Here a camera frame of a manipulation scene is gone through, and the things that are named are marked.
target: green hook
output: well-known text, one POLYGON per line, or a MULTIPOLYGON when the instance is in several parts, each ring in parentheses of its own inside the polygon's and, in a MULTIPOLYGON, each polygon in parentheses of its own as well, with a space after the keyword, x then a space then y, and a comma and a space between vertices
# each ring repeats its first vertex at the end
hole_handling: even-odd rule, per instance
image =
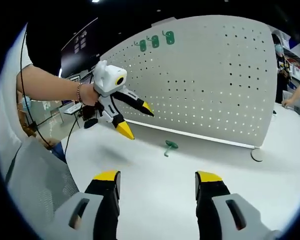
POLYGON ((162 30, 162 35, 165 36, 165 37, 169 37, 169 35, 166 35, 163 30, 162 30))
POLYGON ((153 40, 151 40, 148 36, 145 36, 145 38, 148 40, 148 41, 153 41, 153 40))
POLYGON ((167 144, 167 145, 169 146, 169 147, 167 148, 167 150, 164 152, 164 155, 165 155, 166 157, 169 157, 168 151, 169 151, 170 149, 178 149, 178 148, 179 148, 179 146, 178 146, 175 142, 173 142, 173 141, 165 140, 165 144, 167 144))

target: green peg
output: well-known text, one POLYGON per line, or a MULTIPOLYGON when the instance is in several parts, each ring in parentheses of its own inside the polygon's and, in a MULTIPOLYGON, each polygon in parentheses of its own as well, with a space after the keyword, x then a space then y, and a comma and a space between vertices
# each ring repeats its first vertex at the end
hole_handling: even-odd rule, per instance
POLYGON ((150 39, 148 36, 146 36, 146 39, 148 41, 151 41, 152 43, 152 47, 154 49, 158 48, 159 47, 159 37, 157 35, 153 35, 152 38, 150 39))
POLYGON ((165 36, 166 44, 172 45, 175 43, 175 34, 173 31, 167 31, 166 33, 162 30, 162 35, 165 36))
POLYGON ((140 51, 145 52, 147 50, 146 40, 141 40, 139 44, 135 41, 133 41, 134 45, 140 46, 140 51))
POLYGON ((167 145, 169 146, 169 147, 167 148, 167 150, 164 152, 164 155, 165 155, 166 157, 169 157, 168 151, 169 151, 170 149, 178 149, 178 148, 179 148, 178 145, 177 145, 175 142, 173 142, 173 141, 165 140, 165 144, 167 144, 167 145))

